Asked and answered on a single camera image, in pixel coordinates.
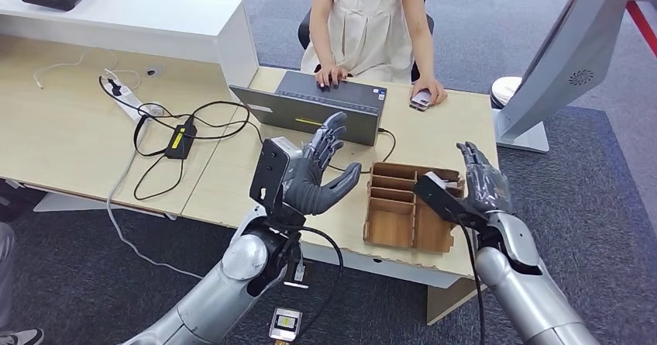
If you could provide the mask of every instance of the office chair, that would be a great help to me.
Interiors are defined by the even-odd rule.
[[[429,14],[427,14],[427,23],[429,24],[429,31],[431,32],[431,34],[433,34],[433,18],[431,18]],[[304,47],[304,49],[308,48],[308,44],[310,44],[310,10],[308,10],[308,13],[301,21],[301,24],[299,25],[298,36],[301,46]],[[411,71],[411,80],[416,81],[419,78],[420,78],[420,71],[418,70],[418,65],[413,63],[413,70]]]

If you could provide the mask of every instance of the floor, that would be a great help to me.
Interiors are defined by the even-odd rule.
[[[486,93],[522,75],[567,0],[426,0],[435,20],[435,72],[447,88]],[[311,0],[246,0],[261,63],[298,67],[299,22]],[[642,5],[657,29],[657,11]],[[657,229],[657,59],[625,16],[605,82],[572,105],[605,111]]]

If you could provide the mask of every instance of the desk leg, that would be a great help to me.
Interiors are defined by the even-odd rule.
[[[476,296],[476,286],[474,280],[468,278],[460,278],[449,288],[428,286],[427,325],[438,322],[474,296]]]

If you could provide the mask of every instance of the desk surface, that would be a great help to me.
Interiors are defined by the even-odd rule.
[[[5,134],[0,150],[0,178],[89,198],[107,197],[132,153],[135,126],[98,85],[101,69],[111,67],[114,59],[103,50],[92,50],[81,66],[58,67],[42,73],[43,90],[33,80],[34,72],[41,67],[75,63],[89,49],[0,36],[0,129],[9,133]],[[160,102],[176,114],[191,112],[217,99],[230,100],[223,78],[218,77],[221,71],[217,64],[114,53],[119,59],[119,70],[144,71],[154,64],[164,66],[161,77],[143,78],[135,93],[141,102]],[[119,77],[134,85],[131,74]],[[236,108],[209,110],[203,116],[220,123],[228,122]],[[175,125],[176,119],[168,120]],[[198,135],[224,131],[198,128]],[[165,147],[171,134],[171,130],[152,122],[142,142],[143,151]],[[184,163],[184,176],[178,187],[144,202],[135,200],[132,190],[155,159],[138,157],[115,201],[180,214],[216,146],[217,141],[197,140]],[[162,160],[144,181],[140,194],[170,187],[179,170],[179,161]]]
[[[261,67],[251,88],[274,91],[284,72],[281,69]],[[410,86],[375,81],[368,84],[388,88],[380,126],[392,131],[397,137],[397,147],[389,162],[452,168],[463,176],[465,165],[456,149],[456,143],[469,140],[476,143],[497,165],[497,149],[487,96],[451,91],[449,98],[441,105],[427,112],[417,112],[408,107]],[[243,112],[238,111],[233,119],[244,117]],[[310,138],[307,133],[261,126],[255,119],[253,122],[260,126],[264,137],[286,136],[297,145],[308,142]],[[363,163],[364,168],[368,168],[374,161],[383,159],[391,144],[392,140],[386,135],[378,137],[374,148],[347,143],[332,163],[344,167],[357,160]],[[259,153],[260,142],[252,127],[246,127],[238,136],[222,140],[185,206],[183,216],[237,227],[255,204],[247,194]],[[325,181],[338,174],[337,171],[327,170]],[[455,243],[447,254],[365,244],[363,223],[366,217],[367,181],[368,176],[363,175],[347,197],[326,214],[309,218],[308,225],[325,231],[342,249],[357,254],[472,276],[466,241],[460,229],[452,231]],[[328,246],[327,242],[312,234],[303,235],[303,240]]]

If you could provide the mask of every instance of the woman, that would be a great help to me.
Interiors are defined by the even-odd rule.
[[[348,74],[408,83],[414,57],[420,78],[411,96],[427,89],[432,105],[447,98],[434,76],[424,0],[313,0],[310,37],[301,70],[316,72],[321,87]]]

